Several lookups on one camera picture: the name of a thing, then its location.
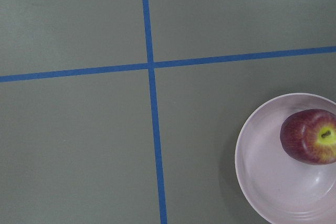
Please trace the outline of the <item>red apple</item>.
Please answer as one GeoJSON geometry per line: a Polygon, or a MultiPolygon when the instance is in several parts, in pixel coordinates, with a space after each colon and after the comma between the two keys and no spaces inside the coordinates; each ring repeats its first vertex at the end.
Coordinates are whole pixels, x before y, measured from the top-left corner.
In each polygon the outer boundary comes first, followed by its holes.
{"type": "Polygon", "coordinates": [[[311,165],[335,162],[335,114],[308,109],[287,117],[280,129],[284,151],[292,158],[311,165]]]}

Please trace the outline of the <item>pink plate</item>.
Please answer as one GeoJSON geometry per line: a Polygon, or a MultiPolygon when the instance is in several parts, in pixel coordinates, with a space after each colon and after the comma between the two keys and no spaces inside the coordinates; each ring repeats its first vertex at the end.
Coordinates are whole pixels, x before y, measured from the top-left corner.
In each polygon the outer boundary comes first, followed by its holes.
{"type": "Polygon", "coordinates": [[[284,120],[306,109],[335,112],[335,102],[309,93],[280,95],[249,116],[237,139],[235,170],[240,188],[270,223],[335,223],[335,164],[299,162],[280,142],[284,120]]]}

